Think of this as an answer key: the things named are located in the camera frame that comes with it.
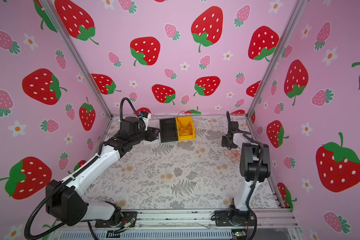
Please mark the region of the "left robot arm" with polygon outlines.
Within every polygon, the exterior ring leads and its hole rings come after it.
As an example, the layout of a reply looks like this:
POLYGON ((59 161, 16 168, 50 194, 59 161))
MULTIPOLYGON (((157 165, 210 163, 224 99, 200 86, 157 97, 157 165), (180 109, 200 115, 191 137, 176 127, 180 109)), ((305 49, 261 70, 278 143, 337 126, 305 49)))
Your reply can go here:
POLYGON ((124 222, 120 206, 109 201, 90 204, 82 197, 88 187, 109 166, 132 150, 134 145, 158 138, 160 129, 148 126, 150 118, 151 114, 146 111, 135 112, 134 117, 120 117, 118 132, 102 142, 99 151, 90 160, 61 181, 52 180, 46 187, 46 197, 31 213, 25 225, 24 237, 27 240, 37 240, 64 225, 74 226, 80 222, 92 221, 104 221, 112 227, 120 227, 119 231, 123 232, 129 224, 124 222), (32 235, 32 223, 42 207, 46 207, 46 212, 60 221, 60 224, 39 235, 32 235))

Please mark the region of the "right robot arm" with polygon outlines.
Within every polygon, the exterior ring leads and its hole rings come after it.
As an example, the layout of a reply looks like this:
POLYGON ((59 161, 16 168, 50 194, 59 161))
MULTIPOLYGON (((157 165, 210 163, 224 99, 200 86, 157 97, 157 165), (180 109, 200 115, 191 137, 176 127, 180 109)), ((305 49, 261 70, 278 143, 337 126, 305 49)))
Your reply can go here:
POLYGON ((233 226, 240 226, 249 220, 256 219, 250 207, 250 200, 257 185, 271 175, 270 151, 268 145, 255 140, 251 133, 240 130, 239 123, 231 120, 229 112, 227 112, 227 120, 228 132, 222 137, 222 147, 229 150, 240 149, 242 181, 223 219, 233 226))

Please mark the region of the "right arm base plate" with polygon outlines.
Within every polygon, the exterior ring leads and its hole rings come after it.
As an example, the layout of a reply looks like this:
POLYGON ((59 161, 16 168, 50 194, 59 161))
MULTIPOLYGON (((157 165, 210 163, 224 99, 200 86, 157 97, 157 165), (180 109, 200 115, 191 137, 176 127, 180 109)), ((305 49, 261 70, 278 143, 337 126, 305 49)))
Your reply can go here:
POLYGON ((211 221, 217 227, 254 227, 255 217, 249 211, 239 211, 229 213, 229 211, 215 211, 211 216, 211 221))

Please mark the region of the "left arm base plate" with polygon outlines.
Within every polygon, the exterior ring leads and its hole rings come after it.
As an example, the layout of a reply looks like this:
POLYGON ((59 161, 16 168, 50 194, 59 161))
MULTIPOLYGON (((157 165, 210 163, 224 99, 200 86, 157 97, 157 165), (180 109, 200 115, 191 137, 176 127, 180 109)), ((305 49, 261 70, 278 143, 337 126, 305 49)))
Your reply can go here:
POLYGON ((95 228, 133 228, 136 224, 138 212, 121 211, 115 213, 110 220, 97 220, 95 228))

